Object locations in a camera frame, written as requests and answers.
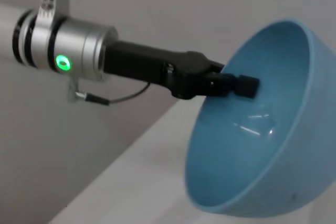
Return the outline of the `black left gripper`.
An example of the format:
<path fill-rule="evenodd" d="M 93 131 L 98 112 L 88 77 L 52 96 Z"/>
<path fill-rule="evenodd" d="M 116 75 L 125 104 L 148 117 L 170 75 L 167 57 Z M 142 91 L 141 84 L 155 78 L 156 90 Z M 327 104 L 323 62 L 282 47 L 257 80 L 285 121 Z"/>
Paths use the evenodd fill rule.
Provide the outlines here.
<path fill-rule="evenodd" d="M 200 85 L 210 69 L 221 73 L 224 67 L 199 52 L 174 52 L 117 41 L 106 47 L 103 72 L 156 84 L 169 89 L 176 98 L 189 100 L 206 95 Z"/>

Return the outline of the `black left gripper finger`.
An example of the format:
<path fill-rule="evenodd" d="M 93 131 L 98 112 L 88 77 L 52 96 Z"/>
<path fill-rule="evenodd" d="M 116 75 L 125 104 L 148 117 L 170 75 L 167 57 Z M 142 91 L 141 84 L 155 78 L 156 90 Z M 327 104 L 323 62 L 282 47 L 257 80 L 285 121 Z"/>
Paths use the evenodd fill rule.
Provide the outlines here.
<path fill-rule="evenodd" d="M 260 79 L 250 76 L 234 76 L 229 73 L 216 74 L 211 80 L 211 96 L 225 97 L 230 92 L 245 98 L 254 98 Z"/>

